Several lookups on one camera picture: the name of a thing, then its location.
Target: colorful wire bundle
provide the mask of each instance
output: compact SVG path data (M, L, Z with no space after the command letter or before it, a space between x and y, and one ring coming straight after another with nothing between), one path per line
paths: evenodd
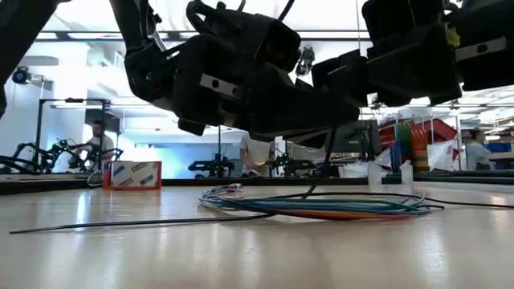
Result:
M239 184L217 186L200 198L203 206L216 210L247 210L266 214L315 218L324 220L383 219L398 220L430 214L422 197L404 197L401 201L384 198L362 199L300 199L288 196L243 198Z

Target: computer monitor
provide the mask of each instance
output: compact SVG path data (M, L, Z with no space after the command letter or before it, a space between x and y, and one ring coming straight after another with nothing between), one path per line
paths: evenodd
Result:
M328 149L329 139L330 136L327 136L325 151ZM363 149L366 153L369 152L369 149L373 149L374 154L381 152L380 134L376 120L359 120L337 129L332 153L363 153Z

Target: robot arm in background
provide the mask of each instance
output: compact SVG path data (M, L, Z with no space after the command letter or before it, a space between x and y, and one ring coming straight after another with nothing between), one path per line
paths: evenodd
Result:
M6 59L2 82L57 2L0 2L0 39L10 44L0 48ZM284 136L320 147L330 128L357 120L369 93L389 106L422 96L439 104L461 96L460 82L464 90L514 83L509 0L462 9L442 0L369 0L363 6L373 42L367 57L351 51L314 65L313 86L290 80L300 37L279 20L230 10L222 2L212 8L190 1L186 15L199 35L166 50L148 0L110 2L127 47L133 93L174 111L179 128L197 135L207 125L226 125L259 140Z

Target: man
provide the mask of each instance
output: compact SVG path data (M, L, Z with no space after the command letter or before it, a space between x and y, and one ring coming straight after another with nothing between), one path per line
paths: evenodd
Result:
M102 151L105 152L105 151L114 149L114 143L112 142L112 139L110 137L108 137L107 135L105 135L104 124L102 123L102 120L93 121L92 133L93 133L93 137L90 140L88 140L88 142L87 142L88 144L100 145L100 136L103 134L104 139L103 139L103 144L102 144L102 146L103 146ZM91 152L92 149L93 149L92 146L78 148L75 150L75 153L77 155L80 155L81 152L83 152L83 151ZM102 161L110 161L112 159L112 156L114 156L114 152L104 153L102 155ZM96 161L90 161L89 168L95 169L97 165L98 164Z
M252 140L248 132L245 132L239 146L239 158L243 163L243 176L258 174L261 177L269 177L266 162L275 160L275 142Z
M470 134L472 141L467 144L467 170L490 170L493 165L489 160L491 151L483 146L483 133L474 128Z

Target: cardboard box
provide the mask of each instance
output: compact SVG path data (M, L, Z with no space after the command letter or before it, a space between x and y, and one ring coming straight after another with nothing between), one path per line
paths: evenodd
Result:
M111 161L104 168L104 189L161 188L160 161Z

